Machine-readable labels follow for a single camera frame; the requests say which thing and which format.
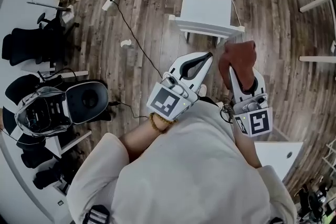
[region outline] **person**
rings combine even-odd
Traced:
[[[67,200],[76,224],[94,205],[107,208],[117,224],[291,224],[297,217],[274,169],[261,165],[253,140],[235,122],[232,130],[209,98],[177,122],[154,114],[120,138],[105,134],[78,170]]]

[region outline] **wooden floor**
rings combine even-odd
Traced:
[[[103,11],[106,0],[82,0],[75,4],[80,23],[72,37],[82,51],[74,51],[69,63],[74,70],[89,70],[91,79],[102,79],[109,87],[110,101],[132,106],[135,115],[148,115],[146,102],[159,80],[158,73],[136,46],[116,7]],[[245,40],[257,45],[256,68],[264,75],[274,126],[291,141],[304,141],[285,183],[293,194],[305,180],[327,170],[321,156],[325,144],[335,137],[336,82],[335,65],[300,62],[300,55],[329,55],[333,24],[328,5],[304,14],[299,7],[312,0],[234,0]],[[168,21],[169,14],[179,15],[182,0],[116,0],[140,44],[163,73],[180,55],[211,51],[214,62],[206,76],[208,96],[215,101],[227,94],[217,69],[223,49],[215,49],[214,40],[184,36]],[[238,20],[232,11],[232,24]],[[120,42],[131,39],[133,49],[121,48]],[[93,135],[79,144],[87,156],[105,132],[117,136],[139,124],[127,106],[113,108],[111,122],[91,123]]]

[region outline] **chair backrest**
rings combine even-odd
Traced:
[[[183,32],[220,37],[224,39],[233,38],[245,32],[244,26],[217,26],[199,22],[191,22],[178,17],[175,18],[175,21],[180,30]]]

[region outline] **chair seat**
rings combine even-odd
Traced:
[[[231,0],[183,0],[180,18],[190,22],[229,26]]]

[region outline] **shirt sleeve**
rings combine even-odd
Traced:
[[[296,223],[297,210],[294,202],[273,167],[267,165],[257,170],[269,192],[271,220],[278,217],[286,224]]]
[[[105,134],[79,168],[68,190],[68,206],[76,224],[82,223],[93,205],[111,205],[119,174],[128,164],[124,145],[113,134]]]

